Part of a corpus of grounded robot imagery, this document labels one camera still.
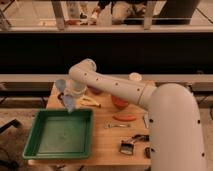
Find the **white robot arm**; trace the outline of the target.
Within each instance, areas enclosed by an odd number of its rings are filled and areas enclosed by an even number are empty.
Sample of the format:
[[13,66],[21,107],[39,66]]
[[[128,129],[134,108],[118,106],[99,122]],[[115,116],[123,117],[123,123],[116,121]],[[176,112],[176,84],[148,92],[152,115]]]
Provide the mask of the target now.
[[148,111],[151,171],[207,171],[199,107],[187,88],[103,75],[91,59],[73,65],[69,77],[74,95],[92,86]]

